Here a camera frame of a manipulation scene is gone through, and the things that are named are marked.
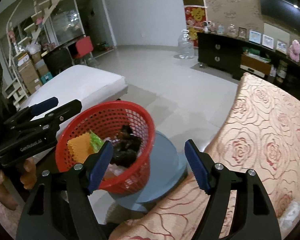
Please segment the left hand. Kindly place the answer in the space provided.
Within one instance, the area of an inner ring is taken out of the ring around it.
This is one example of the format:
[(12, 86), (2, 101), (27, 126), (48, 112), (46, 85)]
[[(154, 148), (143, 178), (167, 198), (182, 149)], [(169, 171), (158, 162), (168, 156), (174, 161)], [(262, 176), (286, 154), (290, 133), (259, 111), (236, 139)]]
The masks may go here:
[(37, 182), (35, 158), (0, 170), (0, 203), (9, 210), (23, 206)]

